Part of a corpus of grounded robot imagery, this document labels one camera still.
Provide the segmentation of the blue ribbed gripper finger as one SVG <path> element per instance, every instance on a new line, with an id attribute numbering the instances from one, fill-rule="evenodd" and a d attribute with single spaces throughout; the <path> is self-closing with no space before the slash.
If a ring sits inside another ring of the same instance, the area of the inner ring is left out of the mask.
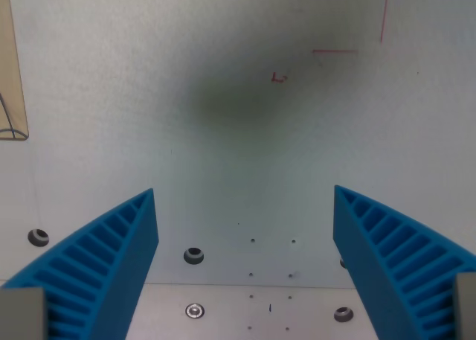
<path id="1" fill-rule="evenodd" d="M 455 339 L 453 286 L 475 255 L 429 227 L 342 186 L 333 239 L 379 339 Z"/>
<path id="2" fill-rule="evenodd" d="M 124 339 L 158 242 L 148 189 L 57 243 L 3 287 L 45 292 L 49 339 Z"/>

